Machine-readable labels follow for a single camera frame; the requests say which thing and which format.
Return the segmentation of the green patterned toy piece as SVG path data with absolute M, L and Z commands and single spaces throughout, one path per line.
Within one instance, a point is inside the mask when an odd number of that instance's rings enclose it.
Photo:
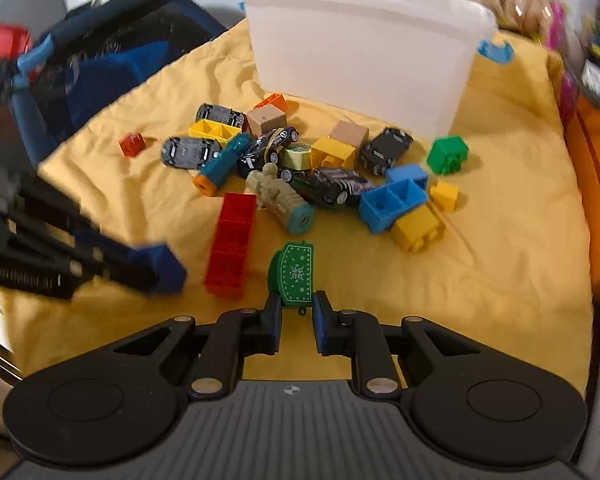
M 314 246 L 288 242 L 275 253 L 268 267 L 268 291 L 277 292 L 287 307 L 309 307 L 314 292 L 313 270 Z

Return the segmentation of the long red brick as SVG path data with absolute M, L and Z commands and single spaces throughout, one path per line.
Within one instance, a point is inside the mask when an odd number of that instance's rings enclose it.
M 254 194 L 224 195 L 204 276 L 204 287 L 210 294 L 242 298 L 256 210 Z

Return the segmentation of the teal toy with orange end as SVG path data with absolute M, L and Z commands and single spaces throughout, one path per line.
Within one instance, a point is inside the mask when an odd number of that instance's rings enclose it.
M 193 178 L 195 188 L 204 196 L 213 196 L 236 167 L 238 160 L 250 149 L 251 144 L 252 137 L 249 133 L 239 133 L 231 138 L 220 154 L 207 162 Z

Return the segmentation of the beige toy with teal end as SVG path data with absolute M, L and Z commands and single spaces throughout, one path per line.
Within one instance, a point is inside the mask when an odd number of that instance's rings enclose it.
M 246 179 L 247 188 L 257 195 L 258 203 L 274 214 L 283 227 L 294 236 L 306 234 L 314 222 L 314 209 L 294 188 L 277 177 L 274 162 L 261 170 L 252 170 Z

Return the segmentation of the grey toy car underside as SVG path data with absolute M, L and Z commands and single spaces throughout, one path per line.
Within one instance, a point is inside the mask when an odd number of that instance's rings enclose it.
M 163 165 L 176 169 L 201 170 L 221 150 L 222 146 L 217 140 L 172 136 L 162 144 L 161 161 Z

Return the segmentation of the large yellow brick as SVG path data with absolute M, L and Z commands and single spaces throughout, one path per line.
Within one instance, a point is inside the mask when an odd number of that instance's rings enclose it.
M 404 252 L 420 252 L 442 237 L 444 224 L 428 204 L 423 204 L 394 222 L 390 235 Z

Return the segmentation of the small red brick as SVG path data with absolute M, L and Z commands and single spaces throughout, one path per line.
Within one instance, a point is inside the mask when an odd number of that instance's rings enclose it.
M 146 148 L 146 142 L 140 133 L 129 133 L 119 142 L 124 157 L 134 158 Z

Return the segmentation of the large blue brick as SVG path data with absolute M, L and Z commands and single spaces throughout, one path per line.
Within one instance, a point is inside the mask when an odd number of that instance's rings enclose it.
M 379 234 L 404 214 L 422 206 L 427 198 L 427 193 L 412 179 L 396 181 L 365 192 L 358 215 L 372 234 Z

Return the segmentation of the black white patterned car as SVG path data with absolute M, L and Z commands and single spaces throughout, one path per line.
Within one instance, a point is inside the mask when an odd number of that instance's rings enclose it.
M 308 203 L 325 209 L 358 208 L 362 195 L 376 188 L 356 171 L 343 168 L 318 168 L 310 174 L 295 172 L 289 184 Z

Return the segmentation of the dark toy car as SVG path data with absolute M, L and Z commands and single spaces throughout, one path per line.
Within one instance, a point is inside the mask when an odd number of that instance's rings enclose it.
M 196 113 L 197 120 L 211 120 L 220 124 L 242 129 L 245 127 L 246 116 L 238 110 L 222 105 L 202 103 Z

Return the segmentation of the yellow green cube toy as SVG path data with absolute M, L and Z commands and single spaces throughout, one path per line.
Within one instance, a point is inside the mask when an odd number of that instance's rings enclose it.
M 310 170 L 312 168 L 311 147 L 308 144 L 291 144 L 283 152 L 282 167 L 296 171 Z

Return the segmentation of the tan wooden cube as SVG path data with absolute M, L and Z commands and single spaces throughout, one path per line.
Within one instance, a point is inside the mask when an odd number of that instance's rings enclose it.
M 368 141 L 369 135 L 370 130 L 366 127 L 347 120 L 340 120 L 328 136 L 332 140 L 360 148 Z
M 256 138 L 273 129 L 287 125 L 286 113 L 273 104 L 268 104 L 246 114 L 250 132 Z

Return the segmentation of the orange brick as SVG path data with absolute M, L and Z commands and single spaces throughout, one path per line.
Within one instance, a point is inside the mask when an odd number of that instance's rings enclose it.
M 287 113 L 288 103 L 285 97 L 281 93 L 272 93 L 267 96 L 265 99 L 256 104 L 253 108 L 257 110 L 258 108 L 262 108 L 268 105 L 275 106 L 278 110 L 281 110 L 283 113 Z

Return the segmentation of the blue small brick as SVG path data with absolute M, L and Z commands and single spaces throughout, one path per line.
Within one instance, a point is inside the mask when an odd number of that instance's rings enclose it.
M 429 176 L 426 171 L 416 164 L 395 166 L 386 171 L 387 184 L 403 180 L 412 180 L 424 191 L 427 189 L 428 178 Z

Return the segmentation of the yellow cloth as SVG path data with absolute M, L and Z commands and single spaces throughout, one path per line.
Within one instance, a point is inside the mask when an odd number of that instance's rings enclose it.
M 566 378 L 583 389 L 592 339 L 590 234 L 554 92 L 562 60 L 510 38 L 501 65 L 476 58 L 452 128 L 468 145 L 456 211 L 442 237 L 404 252 L 352 210 L 321 210 L 308 240 L 317 288 L 337 309 L 396 324 L 414 314 Z M 0 289 L 6 332 L 23 374 L 73 358 L 178 315 L 211 323 L 236 302 L 204 288 L 222 202 L 162 164 L 164 138 L 198 106 L 249 110 L 262 100 L 249 29 L 239 24 L 166 66 L 94 117 L 41 166 L 100 227 L 132 246 L 166 243 L 187 270 L 176 295 L 145 296 L 94 280 L 69 301 Z M 140 133 L 146 148 L 124 157 Z

